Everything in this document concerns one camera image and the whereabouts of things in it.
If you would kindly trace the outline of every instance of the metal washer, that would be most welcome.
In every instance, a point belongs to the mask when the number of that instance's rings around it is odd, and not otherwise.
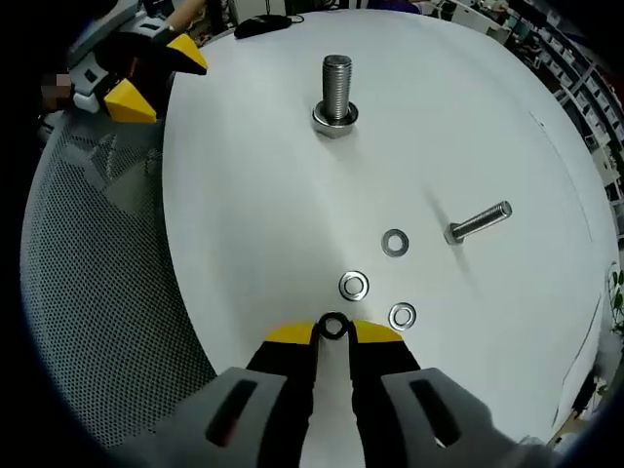
[[[401,311],[408,312],[409,318],[404,324],[399,324],[397,322],[397,314]],[[398,304],[394,304],[388,313],[388,322],[390,323],[390,327],[392,327],[397,332],[404,332],[409,329],[414,322],[416,321],[416,309],[413,308],[411,304],[407,302],[399,302]]]
[[[360,280],[362,283],[362,289],[359,292],[352,293],[347,290],[347,283],[354,279]],[[347,271],[344,275],[342,275],[340,281],[338,282],[338,290],[340,291],[342,297],[347,300],[362,300],[369,293],[369,279],[364,273],[359,271]]]

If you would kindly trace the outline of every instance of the washer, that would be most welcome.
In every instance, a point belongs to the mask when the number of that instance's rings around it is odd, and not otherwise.
[[[361,284],[360,289],[357,292],[349,291],[348,285],[355,282]],[[362,300],[369,293],[369,279],[360,271],[347,271],[338,282],[338,290],[342,297],[347,300]]]
[[[408,313],[408,320],[404,323],[397,322],[397,314],[400,312]],[[404,332],[409,329],[414,322],[416,321],[416,309],[413,308],[411,304],[407,302],[399,302],[398,304],[394,304],[388,313],[388,322],[390,323],[390,327],[392,327],[397,332]]]
[[[401,247],[397,250],[393,250],[390,247],[390,241],[393,237],[398,237],[401,240]],[[386,231],[383,237],[381,238],[381,249],[383,252],[392,257],[403,256],[406,254],[408,249],[410,248],[410,239],[401,229],[390,229]]]

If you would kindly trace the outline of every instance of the robotic arm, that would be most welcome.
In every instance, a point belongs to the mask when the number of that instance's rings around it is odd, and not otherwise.
[[[330,333],[328,319],[342,328]],[[312,414],[321,337],[348,333],[352,408],[368,467],[546,467],[553,453],[498,432],[488,408],[401,336],[331,312],[268,334],[246,369],[229,369],[182,402],[155,434],[118,449],[140,466],[298,466]]]
[[[167,110],[172,73],[208,70],[188,35],[148,17],[137,0],[119,0],[91,23],[68,49],[66,64],[74,104],[117,122],[156,122]]]

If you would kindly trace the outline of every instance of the gray perforated mesh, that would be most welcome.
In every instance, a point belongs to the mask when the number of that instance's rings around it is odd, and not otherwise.
[[[22,295],[55,385],[110,448],[169,415],[215,374],[167,247],[162,126],[84,113],[58,126],[26,209]]]

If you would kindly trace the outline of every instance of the green plant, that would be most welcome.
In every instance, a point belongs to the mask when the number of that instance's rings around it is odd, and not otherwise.
[[[624,340],[624,295],[622,294],[622,285],[624,285],[624,271],[613,271],[609,279],[613,331]]]

